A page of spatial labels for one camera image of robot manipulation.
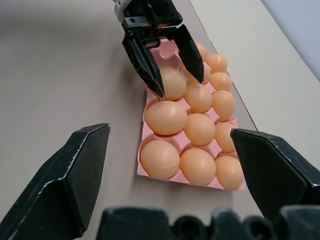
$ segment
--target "egg tray cell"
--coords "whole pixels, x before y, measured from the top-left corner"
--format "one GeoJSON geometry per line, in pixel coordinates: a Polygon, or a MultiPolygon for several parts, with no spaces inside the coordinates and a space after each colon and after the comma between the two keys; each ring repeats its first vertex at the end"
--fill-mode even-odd
{"type": "MultiPolygon", "coordinates": [[[[161,40],[160,46],[158,48],[153,48],[151,52],[159,67],[166,66],[166,67],[173,67],[173,68],[179,69],[182,66],[182,61],[180,60],[178,55],[178,48],[174,41],[168,41],[166,39],[161,40]]],[[[210,83],[207,83],[206,86],[210,89],[211,93],[214,93],[216,91],[210,83]]],[[[191,145],[191,141],[187,138],[183,130],[178,132],[177,134],[169,135],[169,136],[162,136],[162,135],[155,134],[145,122],[144,115],[146,110],[156,102],[158,102],[157,97],[152,93],[150,89],[146,88],[146,104],[145,104],[145,108],[142,116],[142,121],[143,121],[142,137],[141,137],[141,142],[140,142],[138,153],[137,153],[137,163],[138,163],[137,174],[138,175],[149,177],[152,179],[152,177],[150,177],[142,167],[142,164],[140,162],[140,153],[141,153],[141,149],[147,143],[153,140],[167,141],[168,143],[172,144],[176,148],[179,155],[190,148],[198,148],[209,153],[213,159],[219,156],[231,156],[239,160],[238,155],[235,151],[230,153],[223,153],[221,147],[218,145],[215,139],[211,140],[211,142],[209,142],[206,145],[194,146],[194,145],[191,145]]],[[[188,103],[184,98],[181,98],[180,100],[178,100],[177,103],[181,104],[186,109],[186,112],[188,115],[191,114],[191,107],[188,105],[188,103]]],[[[217,115],[217,113],[214,111],[212,107],[206,112],[204,112],[203,114],[211,118],[214,124],[218,123],[219,116],[217,115]]],[[[237,118],[232,117],[228,120],[228,122],[238,127],[237,118]]],[[[168,179],[161,179],[161,181],[176,182],[176,183],[190,185],[189,181],[184,177],[180,169],[178,169],[176,174],[173,175],[172,177],[168,179]]],[[[212,182],[210,182],[208,185],[205,185],[203,187],[224,189],[216,177],[214,177],[212,182]]],[[[246,186],[246,183],[244,182],[240,187],[233,190],[244,191],[246,189],[247,189],[247,186],[246,186]]]]}

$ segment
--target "pink egg tray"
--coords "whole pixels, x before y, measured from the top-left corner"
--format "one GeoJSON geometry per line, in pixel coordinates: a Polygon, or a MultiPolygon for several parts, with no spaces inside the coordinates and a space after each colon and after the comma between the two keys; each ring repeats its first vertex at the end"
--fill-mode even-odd
{"type": "MultiPolygon", "coordinates": [[[[158,64],[158,66],[160,66],[160,67],[167,66],[167,67],[173,67],[173,68],[179,69],[182,66],[182,61],[178,55],[179,50],[178,50],[178,47],[174,41],[168,41],[166,39],[161,40],[160,46],[158,48],[153,48],[151,50],[151,52],[152,52],[152,55],[153,55],[155,61],[158,64]]],[[[207,83],[206,86],[210,89],[211,93],[214,93],[216,91],[210,83],[207,83]]],[[[220,148],[220,146],[218,145],[218,143],[215,139],[211,140],[211,142],[209,142],[206,145],[194,146],[194,145],[191,145],[191,141],[187,138],[187,136],[183,130],[178,132],[177,134],[169,135],[169,136],[162,136],[162,135],[155,134],[148,127],[147,123],[144,121],[144,115],[145,115],[146,110],[152,104],[156,103],[158,101],[158,99],[152,93],[152,91],[148,88],[146,89],[146,95],[147,95],[146,96],[146,104],[145,104],[145,108],[144,108],[144,112],[143,112],[143,116],[142,116],[142,121],[143,121],[142,137],[141,137],[141,142],[140,142],[140,146],[138,148],[138,154],[137,154],[137,162],[138,162],[137,174],[138,175],[152,178],[147,174],[147,172],[143,169],[143,167],[140,163],[140,152],[141,152],[141,149],[147,143],[149,143],[153,140],[164,140],[164,141],[169,142],[177,149],[179,154],[181,154],[182,152],[184,152],[190,148],[198,148],[198,149],[202,149],[202,150],[206,151],[207,153],[209,153],[213,159],[215,159],[216,157],[219,157],[219,156],[226,156],[226,155],[234,157],[236,159],[239,159],[238,155],[235,151],[230,152],[230,153],[222,153],[221,152],[222,149],[220,148]]],[[[186,109],[186,112],[188,115],[191,114],[191,107],[188,105],[188,103],[186,102],[186,100],[184,98],[181,98],[180,100],[178,100],[177,103],[181,104],[186,109]]],[[[204,112],[203,114],[208,116],[209,118],[211,118],[215,124],[218,123],[219,116],[216,114],[216,112],[213,110],[213,108],[210,108],[208,111],[204,112]]],[[[237,118],[230,118],[228,122],[230,122],[233,125],[235,125],[236,127],[238,127],[237,118]]],[[[188,180],[184,177],[184,175],[180,169],[177,171],[177,173],[175,175],[173,175],[172,177],[170,177],[168,179],[162,180],[162,181],[190,184],[188,182],[188,180]]],[[[211,183],[209,183],[208,185],[203,186],[203,187],[224,189],[216,177],[213,179],[213,181],[211,183]]],[[[240,187],[233,189],[233,190],[234,191],[244,191],[246,189],[247,189],[246,183],[244,182],[240,187]]]]}

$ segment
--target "egg carton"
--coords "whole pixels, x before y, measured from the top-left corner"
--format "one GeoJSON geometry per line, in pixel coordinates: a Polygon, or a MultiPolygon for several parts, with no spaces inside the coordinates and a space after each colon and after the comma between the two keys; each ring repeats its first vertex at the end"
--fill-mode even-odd
{"type": "MultiPolygon", "coordinates": [[[[174,41],[168,41],[167,39],[161,40],[160,46],[158,48],[153,48],[151,52],[155,61],[160,67],[166,66],[166,67],[173,67],[175,69],[180,69],[181,66],[183,65],[178,55],[179,50],[174,41]]],[[[214,93],[216,91],[210,83],[205,84],[205,86],[209,88],[211,93],[214,93]]],[[[179,155],[188,149],[197,148],[197,149],[202,149],[207,153],[209,153],[213,159],[219,156],[231,156],[236,159],[239,159],[236,151],[230,152],[230,153],[223,153],[221,147],[218,145],[215,139],[212,139],[206,145],[194,146],[194,145],[191,145],[191,141],[187,138],[183,130],[178,132],[177,134],[169,135],[169,136],[163,136],[163,135],[158,135],[154,133],[147,125],[144,117],[145,117],[146,110],[156,102],[158,102],[158,98],[152,93],[152,91],[149,88],[146,88],[146,104],[145,104],[145,108],[142,115],[142,121],[143,121],[142,137],[141,137],[141,142],[140,142],[138,153],[137,153],[137,174],[138,175],[149,177],[152,179],[152,177],[149,176],[148,173],[142,167],[142,164],[140,162],[140,153],[142,148],[147,143],[153,140],[167,141],[168,143],[172,144],[176,148],[179,155]]],[[[185,108],[188,115],[192,114],[191,107],[184,98],[181,98],[180,100],[178,100],[177,103],[181,104],[185,108]]],[[[214,124],[218,123],[219,116],[217,115],[217,113],[214,111],[212,107],[206,112],[204,112],[203,114],[208,116],[214,122],[214,124]]],[[[238,127],[237,118],[232,117],[228,120],[228,122],[238,127]]],[[[158,180],[191,185],[189,181],[185,178],[185,176],[183,175],[180,169],[178,169],[177,173],[172,177],[168,179],[158,179],[158,180]]],[[[212,182],[210,182],[208,185],[205,185],[203,187],[224,189],[216,177],[212,180],[212,182]]],[[[234,189],[234,191],[243,191],[246,189],[247,189],[246,183],[244,182],[240,187],[234,189]]]]}

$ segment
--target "beige table surface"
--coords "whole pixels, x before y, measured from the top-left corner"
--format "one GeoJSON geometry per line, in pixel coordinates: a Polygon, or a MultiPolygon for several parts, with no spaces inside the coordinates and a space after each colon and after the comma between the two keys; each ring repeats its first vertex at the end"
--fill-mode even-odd
{"type": "MultiPolygon", "coordinates": [[[[194,40],[215,51],[192,5],[175,0],[194,40]]],[[[174,221],[211,210],[260,214],[248,191],[162,182],[136,174],[144,83],[122,47],[124,31],[107,0],[0,2],[0,219],[42,163],[72,132],[110,123],[100,192],[82,239],[94,239],[103,209],[165,209],[174,221]]],[[[255,129],[236,91],[240,127],[255,129]]]]}

